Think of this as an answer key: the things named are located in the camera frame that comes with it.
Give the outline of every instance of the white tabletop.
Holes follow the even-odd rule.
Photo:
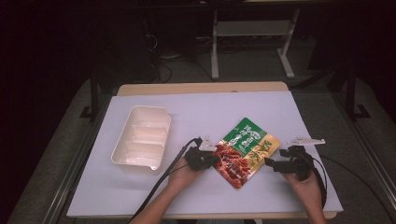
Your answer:
[[[287,148],[287,141],[297,136],[310,137],[289,91],[115,96],[78,183],[68,216],[129,217],[161,176],[162,173],[134,175],[111,161],[123,125],[135,105],[165,107],[172,119],[163,155],[163,171],[192,138],[208,134],[216,143],[242,118],[251,119],[278,138],[282,142],[280,148]],[[305,148],[320,161],[315,147]],[[272,159],[286,160],[278,151]],[[343,208],[331,180],[327,179],[328,199],[324,211],[340,212]],[[241,189],[234,189],[210,168],[177,196],[165,217],[266,218],[269,214],[298,217],[303,213],[303,207],[286,180],[264,165]]]

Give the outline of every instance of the divided container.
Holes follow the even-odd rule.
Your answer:
[[[163,107],[134,106],[111,160],[127,165],[128,171],[135,174],[159,174],[170,123],[171,118]]]

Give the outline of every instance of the dark background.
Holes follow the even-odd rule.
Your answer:
[[[156,14],[157,21],[142,28],[145,22],[141,14],[87,13],[77,10],[80,6],[90,7],[92,3],[0,2],[0,223],[7,222],[66,108],[92,71],[107,92],[122,83],[148,83],[155,78],[150,64],[156,58],[146,51],[147,29],[192,57],[194,51],[189,46],[194,36],[211,32],[212,19],[207,12],[198,16],[184,12],[174,17],[162,12]],[[312,69],[351,58],[358,77],[373,88],[393,120],[395,11],[393,1],[307,7],[295,32],[297,37],[313,36],[318,41]]]

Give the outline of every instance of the gray floor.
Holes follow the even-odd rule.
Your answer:
[[[288,57],[296,75],[294,80],[286,78],[277,58],[279,40],[260,41],[260,45],[253,43],[249,48],[235,53],[221,53],[218,81],[284,81],[294,85],[317,72],[306,70],[315,46],[314,40],[292,41]],[[164,64],[172,70],[169,82],[212,81],[206,72],[210,71],[208,52],[198,54],[197,62],[194,63],[178,58]],[[160,68],[163,79],[170,74],[168,68]],[[364,105],[371,117],[352,122],[344,109],[345,91],[331,93],[325,88],[329,78],[325,77],[304,90],[292,91],[311,136],[326,140],[325,145],[317,146],[319,154],[333,160],[322,158],[345,211],[329,220],[329,223],[391,223],[385,208],[395,219],[395,207],[389,199],[394,191],[387,192],[384,187],[388,184],[394,190],[394,186],[383,180],[396,180],[396,167],[393,165],[396,158],[396,125],[378,104],[369,86],[360,80],[357,80],[356,103]],[[125,218],[75,219],[65,215],[74,188],[68,191],[60,187],[78,183],[67,178],[74,179],[75,176],[70,176],[70,172],[73,169],[78,171],[78,167],[70,167],[70,164],[88,155],[79,150],[89,146],[93,141],[92,134],[98,131],[109,96],[101,94],[100,99],[102,114],[96,122],[79,117],[83,107],[90,104],[90,83],[87,80],[65,113],[8,224],[126,223]],[[372,151],[382,166],[373,165]],[[363,178],[374,192],[334,161]],[[388,176],[378,175],[381,174],[378,170],[382,169]],[[56,213],[56,216],[50,216],[52,213],[49,209],[54,207],[59,208],[59,216]],[[264,223],[307,223],[307,220],[264,220]]]

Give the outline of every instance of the green label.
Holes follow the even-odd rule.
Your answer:
[[[242,157],[245,157],[265,135],[267,132],[250,119],[244,118],[224,137],[224,141],[227,141],[242,154]]]

